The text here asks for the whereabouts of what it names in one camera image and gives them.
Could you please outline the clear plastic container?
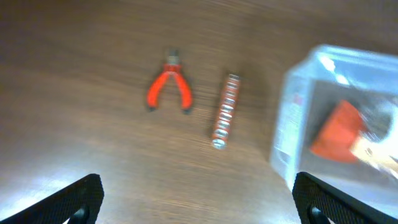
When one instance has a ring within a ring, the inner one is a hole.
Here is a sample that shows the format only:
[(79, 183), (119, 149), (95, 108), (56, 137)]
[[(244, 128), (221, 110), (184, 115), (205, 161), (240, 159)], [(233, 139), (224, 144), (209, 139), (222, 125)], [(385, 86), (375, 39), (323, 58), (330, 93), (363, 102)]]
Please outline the clear plastic container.
[(397, 216), (397, 57), (332, 45), (287, 74), (271, 166), (294, 186), (307, 172)]

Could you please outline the orange scraper wooden handle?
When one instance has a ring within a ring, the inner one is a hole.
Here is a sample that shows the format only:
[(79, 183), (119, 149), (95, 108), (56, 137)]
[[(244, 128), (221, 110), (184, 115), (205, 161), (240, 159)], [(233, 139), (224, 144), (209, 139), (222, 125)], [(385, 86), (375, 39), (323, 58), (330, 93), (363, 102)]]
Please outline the orange scraper wooden handle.
[(365, 163), (397, 177), (397, 106), (383, 101), (355, 108), (341, 101), (329, 115), (310, 147), (322, 159)]

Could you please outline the orange socket bit rail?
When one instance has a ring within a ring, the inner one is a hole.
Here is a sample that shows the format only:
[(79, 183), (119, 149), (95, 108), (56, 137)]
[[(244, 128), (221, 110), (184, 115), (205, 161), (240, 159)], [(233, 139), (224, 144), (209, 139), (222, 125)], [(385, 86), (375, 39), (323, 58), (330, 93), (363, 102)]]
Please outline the orange socket bit rail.
[(222, 150), (227, 146), (240, 85), (241, 77), (239, 75), (233, 73), (228, 74), (221, 91), (220, 105), (211, 136), (211, 145), (215, 149)]

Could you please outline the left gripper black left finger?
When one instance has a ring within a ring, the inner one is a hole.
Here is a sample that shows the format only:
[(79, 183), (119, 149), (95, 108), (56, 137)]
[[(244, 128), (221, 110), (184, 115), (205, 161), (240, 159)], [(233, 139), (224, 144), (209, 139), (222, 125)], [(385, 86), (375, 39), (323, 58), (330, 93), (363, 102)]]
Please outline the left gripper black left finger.
[(89, 174), (1, 221), (1, 224), (95, 224), (104, 199), (100, 175)]

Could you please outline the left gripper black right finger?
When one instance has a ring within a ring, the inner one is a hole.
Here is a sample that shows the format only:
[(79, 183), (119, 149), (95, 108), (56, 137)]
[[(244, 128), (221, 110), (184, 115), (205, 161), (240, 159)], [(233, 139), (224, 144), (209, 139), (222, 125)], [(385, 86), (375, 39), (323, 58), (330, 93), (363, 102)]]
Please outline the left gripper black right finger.
[(397, 219), (360, 202), (307, 172), (292, 189), (302, 224), (397, 224)]

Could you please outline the orange handled pliers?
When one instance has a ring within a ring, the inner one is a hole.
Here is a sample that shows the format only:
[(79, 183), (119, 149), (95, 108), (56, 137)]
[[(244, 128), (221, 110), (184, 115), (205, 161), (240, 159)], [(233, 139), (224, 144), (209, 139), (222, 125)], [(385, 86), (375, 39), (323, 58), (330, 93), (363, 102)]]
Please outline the orange handled pliers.
[(149, 111), (159, 109), (162, 94), (171, 86), (177, 89), (182, 113), (190, 114), (194, 103), (193, 90), (184, 75), (180, 51), (176, 48), (167, 49), (162, 68), (147, 89), (145, 103)]

